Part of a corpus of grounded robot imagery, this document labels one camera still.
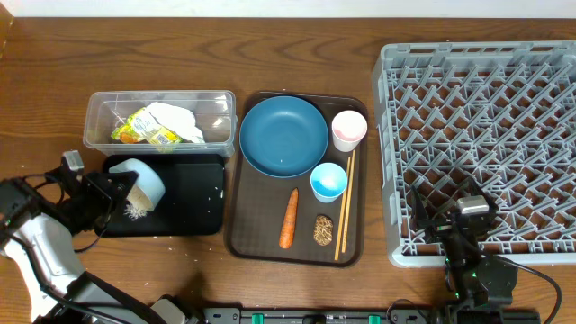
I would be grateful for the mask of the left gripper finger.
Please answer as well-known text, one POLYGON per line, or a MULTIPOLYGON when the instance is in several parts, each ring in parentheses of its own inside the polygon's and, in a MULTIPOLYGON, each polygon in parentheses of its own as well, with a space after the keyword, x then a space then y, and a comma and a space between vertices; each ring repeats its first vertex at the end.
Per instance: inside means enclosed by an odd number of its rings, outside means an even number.
POLYGON ((135 171, 87 175, 88 192, 110 203, 122 203, 128 197, 139 175, 135 171))
POLYGON ((92 208, 93 228, 95 234, 102 235, 106 231, 116 208, 116 202, 97 204, 92 208))

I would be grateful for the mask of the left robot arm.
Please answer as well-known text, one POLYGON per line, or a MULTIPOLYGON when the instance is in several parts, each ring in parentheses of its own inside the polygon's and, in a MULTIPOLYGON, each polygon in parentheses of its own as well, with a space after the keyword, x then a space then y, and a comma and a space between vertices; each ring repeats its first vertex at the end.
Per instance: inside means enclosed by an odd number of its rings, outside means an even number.
POLYGON ((153 203, 164 195, 158 175, 138 160, 109 173, 85 174, 62 163, 41 174, 60 189, 46 199, 26 176, 1 183, 1 253, 19 267, 34 323, 194 323, 199 316, 172 296, 147 305, 89 273, 72 238, 108 221, 137 191, 153 203))

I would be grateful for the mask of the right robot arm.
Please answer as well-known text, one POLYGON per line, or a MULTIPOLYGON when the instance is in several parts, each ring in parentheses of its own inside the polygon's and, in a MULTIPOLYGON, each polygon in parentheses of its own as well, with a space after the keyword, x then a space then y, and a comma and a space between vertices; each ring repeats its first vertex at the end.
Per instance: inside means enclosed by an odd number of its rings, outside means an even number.
POLYGON ((445 251, 445 284, 455 299, 431 312, 431 323, 502 323, 502 308, 512 303, 518 270, 495 256, 485 256, 478 238, 495 221, 497 204, 472 178, 469 195, 442 217, 428 215, 416 188, 411 189, 413 223, 424 232, 427 243, 439 243, 445 251))

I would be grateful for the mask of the yellow green snack wrapper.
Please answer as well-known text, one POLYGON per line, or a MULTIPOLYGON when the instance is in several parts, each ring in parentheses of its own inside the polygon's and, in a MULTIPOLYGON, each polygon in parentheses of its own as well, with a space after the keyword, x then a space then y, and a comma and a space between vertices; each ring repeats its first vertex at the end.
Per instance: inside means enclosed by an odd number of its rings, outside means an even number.
POLYGON ((122 126, 112 132, 111 138, 124 144, 146 141, 152 145, 167 145, 183 141, 176 133, 161 125, 147 108, 141 108, 130 115, 122 126))

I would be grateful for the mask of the white napkin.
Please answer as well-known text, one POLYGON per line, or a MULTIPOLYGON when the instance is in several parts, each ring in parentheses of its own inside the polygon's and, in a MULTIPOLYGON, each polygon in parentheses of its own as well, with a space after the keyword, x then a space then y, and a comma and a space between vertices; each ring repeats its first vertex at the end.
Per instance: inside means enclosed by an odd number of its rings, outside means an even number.
POLYGON ((192 143, 204 143, 202 131, 196 127, 194 113, 185 108, 167 103, 151 103, 147 111, 157 122, 169 129, 183 140, 192 143))

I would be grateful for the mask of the light blue rice bowl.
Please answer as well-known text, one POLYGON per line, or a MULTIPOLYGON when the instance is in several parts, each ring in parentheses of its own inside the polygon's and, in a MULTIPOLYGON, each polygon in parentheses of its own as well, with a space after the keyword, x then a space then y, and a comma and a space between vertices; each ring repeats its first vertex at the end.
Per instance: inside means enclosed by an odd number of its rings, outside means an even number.
POLYGON ((109 168, 110 173, 128 171, 135 171, 139 175, 134 186, 140 188, 152 201, 154 205, 154 211, 166 192, 166 188, 161 178, 150 166, 136 158, 129 158, 120 164, 109 168))

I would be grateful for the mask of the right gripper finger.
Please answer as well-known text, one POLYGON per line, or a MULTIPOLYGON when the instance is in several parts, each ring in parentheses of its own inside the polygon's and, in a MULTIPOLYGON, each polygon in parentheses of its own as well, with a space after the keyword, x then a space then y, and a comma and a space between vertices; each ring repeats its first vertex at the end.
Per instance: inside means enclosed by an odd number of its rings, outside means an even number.
POLYGON ((486 199, 490 206, 489 212, 495 212, 498 209, 498 205, 480 188, 474 178, 469 177, 467 179, 467 184, 471 194, 470 196, 481 195, 486 199))
POLYGON ((421 196, 417 188, 412 185, 411 192, 411 205, 412 205, 412 219, 416 230, 424 230, 428 226, 428 213, 422 202, 421 196))

